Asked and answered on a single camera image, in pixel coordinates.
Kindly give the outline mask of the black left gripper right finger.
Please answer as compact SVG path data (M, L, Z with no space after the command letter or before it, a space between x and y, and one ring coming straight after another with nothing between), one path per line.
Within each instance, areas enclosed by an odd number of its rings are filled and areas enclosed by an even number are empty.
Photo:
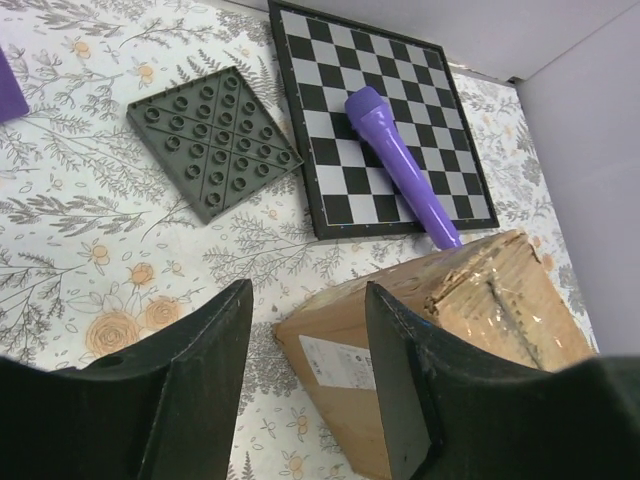
M639 361L550 373L481 350L369 283L366 327L395 479L635 479Z

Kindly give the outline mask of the brown cardboard express box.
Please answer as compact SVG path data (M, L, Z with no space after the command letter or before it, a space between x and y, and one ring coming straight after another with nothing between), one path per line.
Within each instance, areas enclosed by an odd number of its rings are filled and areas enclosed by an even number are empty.
M365 318L375 282L419 316L515 363L558 370L596 352L528 236L518 230L431 253L329 287L274 335L352 469L389 479Z

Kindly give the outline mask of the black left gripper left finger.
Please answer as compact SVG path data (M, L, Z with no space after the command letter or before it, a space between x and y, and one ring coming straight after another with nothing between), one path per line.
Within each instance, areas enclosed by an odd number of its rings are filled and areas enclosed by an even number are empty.
M82 368L1 361L5 479L223 479L253 313L248 280Z

